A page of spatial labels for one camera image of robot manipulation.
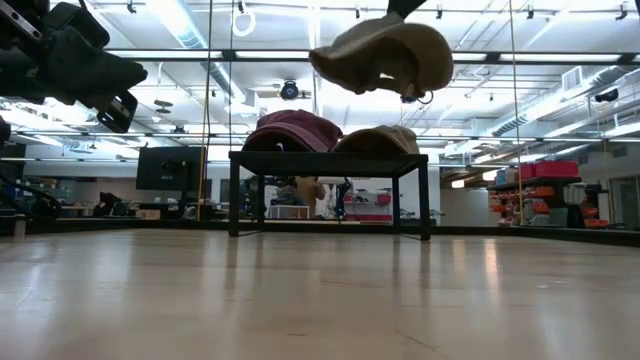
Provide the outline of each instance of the security camera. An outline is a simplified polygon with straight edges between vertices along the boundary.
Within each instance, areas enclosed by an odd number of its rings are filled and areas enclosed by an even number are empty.
[[[280,89],[280,97],[282,100],[294,100],[298,97],[300,90],[296,86],[296,82],[293,80],[286,80],[284,86]]]

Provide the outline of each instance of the monitor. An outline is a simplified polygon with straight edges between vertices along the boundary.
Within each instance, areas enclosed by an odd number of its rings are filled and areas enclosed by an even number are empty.
[[[202,147],[140,149],[136,189],[197,192],[201,178]]]

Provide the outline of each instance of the air duct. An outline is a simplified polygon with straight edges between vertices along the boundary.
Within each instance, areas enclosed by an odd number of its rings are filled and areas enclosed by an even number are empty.
[[[522,106],[519,118],[516,118],[515,113],[512,113],[504,119],[498,119],[498,124],[491,129],[491,135],[502,136],[514,130],[517,126],[527,124],[560,110],[568,104],[569,101],[579,96],[595,95],[636,69],[637,67],[634,66],[611,66],[596,72],[590,77],[587,76],[585,82],[570,90],[565,90],[563,85],[558,85],[545,94],[525,103]]]
[[[610,66],[591,74],[581,75],[580,82],[573,84],[575,86],[568,87],[563,83],[524,104],[520,104],[519,117],[516,117],[515,112],[502,116],[495,121],[496,125],[486,129],[478,136],[502,136],[518,126],[562,109],[578,97],[598,94],[608,87],[622,82],[623,79],[624,83],[627,83],[632,75],[633,80],[637,80],[635,78],[640,77],[638,76],[640,69],[635,66]],[[470,140],[461,144],[449,145],[445,154],[448,156],[465,153],[481,143],[481,141]]]
[[[146,3],[182,46],[187,49],[208,49],[209,45],[195,25],[184,0],[147,0]],[[206,62],[200,65],[207,71]],[[209,75],[233,102],[245,102],[245,91],[231,79],[222,64],[212,62]]]

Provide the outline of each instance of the box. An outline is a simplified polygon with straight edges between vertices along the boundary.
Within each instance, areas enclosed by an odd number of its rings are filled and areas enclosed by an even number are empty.
[[[520,172],[522,173],[522,180],[534,178],[536,177],[536,166],[535,164],[522,164]]]
[[[136,216],[143,220],[160,220],[160,210],[138,210]]]
[[[496,174],[496,185],[503,185],[507,183],[507,174],[504,170],[498,170]]]
[[[518,170],[507,169],[505,171],[507,184],[518,182]]]
[[[578,177],[578,163],[575,161],[543,161],[537,164],[524,164],[522,180],[536,177]]]

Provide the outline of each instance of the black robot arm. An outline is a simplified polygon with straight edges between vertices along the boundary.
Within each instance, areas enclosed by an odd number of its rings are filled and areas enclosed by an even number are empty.
[[[0,96],[42,104],[46,97],[98,110],[126,133],[138,106],[129,89],[147,78],[142,65],[104,51],[108,32],[86,9],[49,1],[0,0]]]

